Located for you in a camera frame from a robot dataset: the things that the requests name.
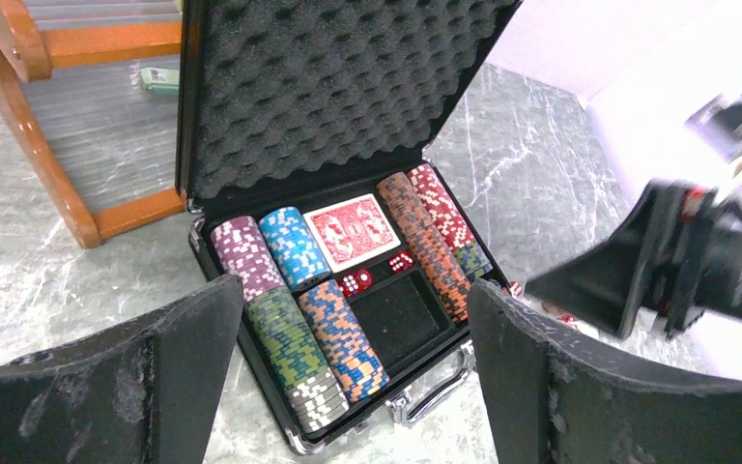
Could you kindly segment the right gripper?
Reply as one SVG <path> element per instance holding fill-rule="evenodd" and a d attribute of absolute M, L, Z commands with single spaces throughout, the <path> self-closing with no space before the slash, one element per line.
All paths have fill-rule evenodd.
<path fill-rule="evenodd" d="M 742 203 L 704 188 L 648 186 L 604 242 L 531 278 L 525 292 L 617 338 L 630 336 L 645 289 L 674 337 L 715 312 L 742 321 Z"/>

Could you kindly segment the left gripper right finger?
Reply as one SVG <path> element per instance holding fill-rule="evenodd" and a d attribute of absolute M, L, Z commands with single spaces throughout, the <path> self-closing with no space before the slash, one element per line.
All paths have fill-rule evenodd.
<path fill-rule="evenodd" d="M 472 344 L 501 463 L 742 463 L 742 381 L 656 363 L 476 281 Z"/>

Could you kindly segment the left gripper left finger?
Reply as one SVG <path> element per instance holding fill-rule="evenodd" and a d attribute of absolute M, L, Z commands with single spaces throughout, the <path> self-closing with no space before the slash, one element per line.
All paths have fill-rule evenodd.
<path fill-rule="evenodd" d="M 0 463 L 200 463 L 243 310 L 225 275 L 0 365 Z"/>

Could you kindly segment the purple chip stack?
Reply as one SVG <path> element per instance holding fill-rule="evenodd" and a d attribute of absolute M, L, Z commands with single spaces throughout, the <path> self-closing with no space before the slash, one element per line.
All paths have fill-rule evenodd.
<path fill-rule="evenodd" d="M 253 217 L 223 221 L 211 239 L 223 271 L 241 280 L 247 303 L 285 284 Z"/>

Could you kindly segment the light blue chip stack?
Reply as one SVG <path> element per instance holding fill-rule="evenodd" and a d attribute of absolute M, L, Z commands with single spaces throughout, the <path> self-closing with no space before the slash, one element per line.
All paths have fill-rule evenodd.
<path fill-rule="evenodd" d="M 330 276 L 325 255 L 297 208 L 274 210 L 258 221 L 258 227 L 291 291 L 302 291 Z"/>

